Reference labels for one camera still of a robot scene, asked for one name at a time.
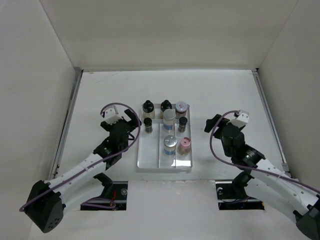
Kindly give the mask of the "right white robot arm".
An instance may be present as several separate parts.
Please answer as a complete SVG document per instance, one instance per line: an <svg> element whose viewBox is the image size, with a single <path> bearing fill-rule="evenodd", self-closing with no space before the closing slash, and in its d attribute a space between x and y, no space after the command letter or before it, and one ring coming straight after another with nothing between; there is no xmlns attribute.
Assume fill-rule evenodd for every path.
<svg viewBox="0 0 320 240"><path fill-rule="evenodd" d="M228 111L207 119L204 131L210 140L221 141L226 161L212 155L220 162L236 167L241 173L232 181L232 192L238 198L246 195L258 199L279 211L310 240L320 238L320 191L290 178L275 167L261 152L245 142L243 128L249 114L242 110Z"/></svg>

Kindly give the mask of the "silver cap blue-band bottle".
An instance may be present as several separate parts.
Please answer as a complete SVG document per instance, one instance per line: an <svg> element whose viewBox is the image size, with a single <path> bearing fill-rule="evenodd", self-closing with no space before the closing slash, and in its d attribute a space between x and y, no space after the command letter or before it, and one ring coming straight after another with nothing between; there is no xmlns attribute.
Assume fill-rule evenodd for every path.
<svg viewBox="0 0 320 240"><path fill-rule="evenodd" d="M166 157L173 157L176 154L178 140L174 135L167 135L163 139L163 154Z"/></svg>

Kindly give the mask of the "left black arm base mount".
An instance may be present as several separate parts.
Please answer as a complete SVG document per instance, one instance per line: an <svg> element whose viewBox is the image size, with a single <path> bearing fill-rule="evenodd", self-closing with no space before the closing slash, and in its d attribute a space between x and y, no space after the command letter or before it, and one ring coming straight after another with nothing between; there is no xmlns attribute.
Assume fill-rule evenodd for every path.
<svg viewBox="0 0 320 240"><path fill-rule="evenodd" d="M104 173L94 177L101 182L103 190L99 196L80 205L81 211L125 211L127 209L127 181L113 181Z"/></svg>

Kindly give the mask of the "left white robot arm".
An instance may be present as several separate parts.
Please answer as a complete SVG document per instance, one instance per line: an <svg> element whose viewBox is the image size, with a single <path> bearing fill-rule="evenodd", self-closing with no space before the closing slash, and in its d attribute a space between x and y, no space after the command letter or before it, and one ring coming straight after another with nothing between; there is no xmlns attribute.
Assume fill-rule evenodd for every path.
<svg viewBox="0 0 320 240"><path fill-rule="evenodd" d="M108 137L93 152L63 175L39 180L31 188L27 202L20 208L44 234L62 221L68 210L86 204L94 194L100 199L112 195L112 180L105 171L113 167L137 140L132 135L141 129L141 121L131 108L124 110L128 120L119 116L114 105L101 111L101 127Z"/></svg>

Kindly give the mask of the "silver cap blue bottle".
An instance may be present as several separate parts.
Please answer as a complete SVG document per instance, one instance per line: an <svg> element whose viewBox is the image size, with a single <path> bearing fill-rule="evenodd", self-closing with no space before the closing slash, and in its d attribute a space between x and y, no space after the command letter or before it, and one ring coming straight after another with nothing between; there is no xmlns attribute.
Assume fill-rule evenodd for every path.
<svg viewBox="0 0 320 240"><path fill-rule="evenodd" d="M173 109L166 109L163 112L163 130L166 133L173 134L175 131L176 112Z"/></svg>

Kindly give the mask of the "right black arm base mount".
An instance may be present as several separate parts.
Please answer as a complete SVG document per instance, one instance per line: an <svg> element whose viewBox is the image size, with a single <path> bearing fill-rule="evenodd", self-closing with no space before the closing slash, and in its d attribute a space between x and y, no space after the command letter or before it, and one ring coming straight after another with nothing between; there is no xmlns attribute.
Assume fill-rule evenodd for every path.
<svg viewBox="0 0 320 240"><path fill-rule="evenodd" d="M262 201L250 197L245 186L252 179L247 173L241 172L233 180L215 182L218 209L220 211L265 210Z"/></svg>

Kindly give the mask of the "black round cap bottle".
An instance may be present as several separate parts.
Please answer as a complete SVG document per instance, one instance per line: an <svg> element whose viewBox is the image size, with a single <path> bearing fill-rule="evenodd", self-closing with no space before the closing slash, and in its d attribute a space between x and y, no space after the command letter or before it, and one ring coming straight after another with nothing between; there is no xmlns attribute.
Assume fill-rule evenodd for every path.
<svg viewBox="0 0 320 240"><path fill-rule="evenodd" d="M160 110L164 112L167 109L172 109L172 104L169 100L166 99L160 104Z"/></svg>

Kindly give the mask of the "pink cap spice bottle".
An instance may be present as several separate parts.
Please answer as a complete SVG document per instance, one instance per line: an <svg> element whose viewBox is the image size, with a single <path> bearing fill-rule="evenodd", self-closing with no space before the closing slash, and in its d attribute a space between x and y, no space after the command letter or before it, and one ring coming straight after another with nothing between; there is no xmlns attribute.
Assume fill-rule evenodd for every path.
<svg viewBox="0 0 320 240"><path fill-rule="evenodd" d="M188 137L182 138L178 145L177 152L182 156L186 156L189 154L190 151L191 151L191 139Z"/></svg>

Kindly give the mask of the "small black cap spice bottle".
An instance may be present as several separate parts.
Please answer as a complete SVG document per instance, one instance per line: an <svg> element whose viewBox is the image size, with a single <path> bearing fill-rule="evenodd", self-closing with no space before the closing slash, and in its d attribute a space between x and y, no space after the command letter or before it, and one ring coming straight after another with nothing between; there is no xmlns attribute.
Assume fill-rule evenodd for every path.
<svg viewBox="0 0 320 240"><path fill-rule="evenodd" d="M186 130L187 123L188 123L188 119L185 116L182 116L179 118L178 131L180 133L183 133Z"/></svg>

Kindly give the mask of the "red label spice jar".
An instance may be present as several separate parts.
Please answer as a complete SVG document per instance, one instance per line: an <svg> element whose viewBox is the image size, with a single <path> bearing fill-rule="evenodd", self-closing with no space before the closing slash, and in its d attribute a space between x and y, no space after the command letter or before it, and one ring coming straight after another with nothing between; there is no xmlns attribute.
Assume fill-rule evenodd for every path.
<svg viewBox="0 0 320 240"><path fill-rule="evenodd" d="M188 110L188 104L184 101L178 101L175 104L175 115L176 119L180 119L181 117L185 117Z"/></svg>

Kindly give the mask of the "black round cap jar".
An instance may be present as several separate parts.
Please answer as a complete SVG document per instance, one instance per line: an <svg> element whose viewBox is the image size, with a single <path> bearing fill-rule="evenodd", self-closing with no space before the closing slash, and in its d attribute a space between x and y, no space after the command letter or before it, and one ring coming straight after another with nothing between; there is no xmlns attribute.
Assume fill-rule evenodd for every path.
<svg viewBox="0 0 320 240"><path fill-rule="evenodd" d="M142 105L142 115L143 118L151 118L155 119L156 114L155 114L155 106L150 100L146 100L143 105Z"/></svg>

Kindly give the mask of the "small black cap brown bottle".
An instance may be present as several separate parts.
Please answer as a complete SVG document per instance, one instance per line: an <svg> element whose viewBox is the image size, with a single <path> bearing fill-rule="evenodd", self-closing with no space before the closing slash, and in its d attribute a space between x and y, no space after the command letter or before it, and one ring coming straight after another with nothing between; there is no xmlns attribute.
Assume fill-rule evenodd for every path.
<svg viewBox="0 0 320 240"><path fill-rule="evenodd" d="M146 117L143 120L144 130L146 133L151 134L153 132L153 122L150 117Z"/></svg>

